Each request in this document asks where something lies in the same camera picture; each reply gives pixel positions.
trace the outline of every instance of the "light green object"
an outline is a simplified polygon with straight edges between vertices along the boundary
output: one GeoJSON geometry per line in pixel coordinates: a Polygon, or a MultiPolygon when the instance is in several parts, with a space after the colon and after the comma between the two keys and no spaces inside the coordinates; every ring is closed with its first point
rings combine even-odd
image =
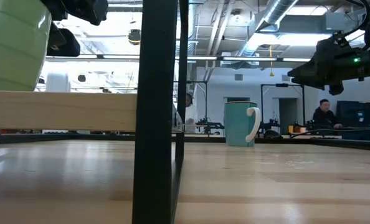
{"type": "Polygon", "coordinates": [[[256,108],[252,102],[230,102],[225,104],[224,126],[225,141],[229,146],[254,146],[254,139],[250,142],[245,137],[250,134],[255,123],[256,114],[247,116],[248,108],[256,108]]]}
{"type": "Polygon", "coordinates": [[[50,23],[50,12],[40,0],[0,0],[0,90],[34,90],[50,23]]]}

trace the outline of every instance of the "wooden plank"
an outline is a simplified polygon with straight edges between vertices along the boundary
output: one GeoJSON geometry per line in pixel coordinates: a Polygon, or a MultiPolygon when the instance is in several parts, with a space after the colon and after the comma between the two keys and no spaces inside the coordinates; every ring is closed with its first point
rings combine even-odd
{"type": "Polygon", "coordinates": [[[0,91],[0,129],[135,131],[136,95],[0,91]]]}

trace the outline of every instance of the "wooden table surface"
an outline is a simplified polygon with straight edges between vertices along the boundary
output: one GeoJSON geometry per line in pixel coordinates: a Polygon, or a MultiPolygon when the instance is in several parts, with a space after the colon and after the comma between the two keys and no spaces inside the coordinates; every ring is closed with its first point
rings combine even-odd
{"type": "MultiPolygon", "coordinates": [[[[0,223],[131,223],[133,142],[0,146],[0,223]]],[[[370,151],[186,144],[178,224],[370,224],[370,151]]]]}

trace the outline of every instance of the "person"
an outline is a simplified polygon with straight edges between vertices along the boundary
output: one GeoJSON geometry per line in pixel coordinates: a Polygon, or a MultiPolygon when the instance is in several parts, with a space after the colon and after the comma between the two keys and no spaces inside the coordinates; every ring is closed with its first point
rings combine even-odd
{"type": "Polygon", "coordinates": [[[327,99],[320,101],[320,106],[315,110],[313,120],[319,126],[330,126],[332,128],[341,128],[342,125],[339,123],[334,113],[329,110],[330,102],[327,99]]]}
{"type": "Polygon", "coordinates": [[[185,105],[185,133],[195,133],[195,125],[197,123],[197,109],[196,106],[193,105],[192,95],[189,93],[186,93],[185,105]]]}

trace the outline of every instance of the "doorway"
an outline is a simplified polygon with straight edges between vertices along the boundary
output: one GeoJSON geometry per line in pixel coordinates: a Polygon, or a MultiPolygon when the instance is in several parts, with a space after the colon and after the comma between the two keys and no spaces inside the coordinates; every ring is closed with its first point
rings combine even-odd
{"type": "Polygon", "coordinates": [[[250,97],[227,97],[227,103],[229,102],[249,102],[250,97]]]}
{"type": "Polygon", "coordinates": [[[279,98],[279,120],[281,134],[289,134],[288,126],[298,121],[297,109],[296,98],[279,98]]]}

